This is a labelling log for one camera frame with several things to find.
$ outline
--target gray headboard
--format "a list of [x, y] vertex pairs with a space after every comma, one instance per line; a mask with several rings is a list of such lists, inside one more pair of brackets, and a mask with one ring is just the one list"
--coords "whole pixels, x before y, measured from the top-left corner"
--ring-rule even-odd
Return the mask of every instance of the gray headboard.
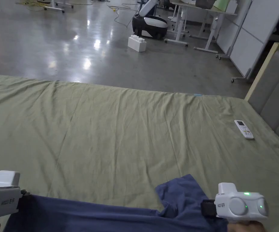
[[248, 102], [279, 135], [279, 51], [272, 56]]

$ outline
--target white remote control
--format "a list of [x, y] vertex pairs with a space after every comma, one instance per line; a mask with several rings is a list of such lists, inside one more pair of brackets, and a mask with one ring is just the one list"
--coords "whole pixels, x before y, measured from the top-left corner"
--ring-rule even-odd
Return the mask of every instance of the white remote control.
[[240, 132], [243, 134], [244, 138], [247, 140], [254, 139], [252, 133], [250, 132], [249, 128], [246, 126], [246, 124], [241, 120], [234, 120], [235, 124], [239, 128]]

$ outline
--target blue cloth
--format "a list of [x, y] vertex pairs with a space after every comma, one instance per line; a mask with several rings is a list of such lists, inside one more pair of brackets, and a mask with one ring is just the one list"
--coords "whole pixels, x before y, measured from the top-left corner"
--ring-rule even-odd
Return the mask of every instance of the blue cloth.
[[23, 197], [5, 232], [100, 231], [179, 232], [227, 231], [224, 219], [206, 219], [200, 204], [207, 199], [191, 175], [156, 187], [164, 210], [99, 205], [32, 195]]

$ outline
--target white toy block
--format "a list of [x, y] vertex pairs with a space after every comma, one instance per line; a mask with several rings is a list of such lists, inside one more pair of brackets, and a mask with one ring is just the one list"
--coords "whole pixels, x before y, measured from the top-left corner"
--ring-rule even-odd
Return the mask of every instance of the white toy block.
[[128, 40], [128, 47], [138, 51], [143, 52], [146, 50], [147, 42], [136, 35], [131, 35]]

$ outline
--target white robot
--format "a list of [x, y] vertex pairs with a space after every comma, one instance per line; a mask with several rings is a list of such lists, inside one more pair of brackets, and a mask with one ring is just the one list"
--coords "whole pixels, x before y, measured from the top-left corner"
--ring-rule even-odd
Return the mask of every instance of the white robot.
[[201, 203], [202, 215], [226, 218], [229, 222], [262, 221], [268, 217], [268, 205], [257, 192], [238, 192], [233, 183], [219, 183], [215, 200]]
[[132, 19], [133, 32], [137, 36], [142, 36], [142, 32], [147, 32], [144, 36], [150, 36], [154, 39], [162, 39], [167, 32], [167, 22], [161, 17], [149, 15], [149, 12], [155, 7], [158, 0], [149, 0], [142, 8], [140, 6], [139, 14]]
[[[18, 212], [18, 202], [26, 192], [18, 186], [20, 173], [0, 171], [0, 217]], [[229, 221], [260, 221], [268, 217], [264, 196], [253, 192], [238, 192], [233, 183], [220, 183], [215, 200], [203, 201], [204, 216], [226, 218]]]

